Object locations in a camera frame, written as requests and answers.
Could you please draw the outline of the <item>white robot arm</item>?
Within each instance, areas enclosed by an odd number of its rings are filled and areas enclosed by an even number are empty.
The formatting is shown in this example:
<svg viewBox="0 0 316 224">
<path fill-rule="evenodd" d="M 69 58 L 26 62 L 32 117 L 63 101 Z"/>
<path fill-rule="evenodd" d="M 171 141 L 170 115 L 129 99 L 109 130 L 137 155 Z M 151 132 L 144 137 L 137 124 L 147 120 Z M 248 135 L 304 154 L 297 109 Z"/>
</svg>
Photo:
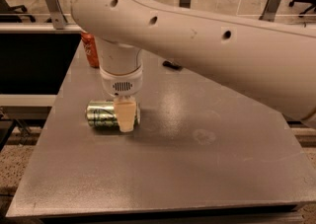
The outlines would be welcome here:
<svg viewBox="0 0 316 224">
<path fill-rule="evenodd" d="M 97 42 L 103 86 L 117 99 L 141 87 L 150 51 L 312 127 L 316 33 L 264 21 L 172 7 L 155 0 L 69 0 Z"/>
</svg>

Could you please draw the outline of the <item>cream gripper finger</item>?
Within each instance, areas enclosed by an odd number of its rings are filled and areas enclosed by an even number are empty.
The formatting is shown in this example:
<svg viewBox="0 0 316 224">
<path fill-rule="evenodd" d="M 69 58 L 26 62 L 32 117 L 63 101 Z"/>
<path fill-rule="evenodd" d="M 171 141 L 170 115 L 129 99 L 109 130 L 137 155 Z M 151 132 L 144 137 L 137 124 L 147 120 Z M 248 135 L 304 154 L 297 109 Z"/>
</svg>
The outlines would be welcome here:
<svg viewBox="0 0 316 224">
<path fill-rule="evenodd" d="M 114 99 L 114 110 L 121 132 L 131 132 L 134 129 L 136 115 L 136 100 L 134 97 L 117 97 Z"/>
</svg>

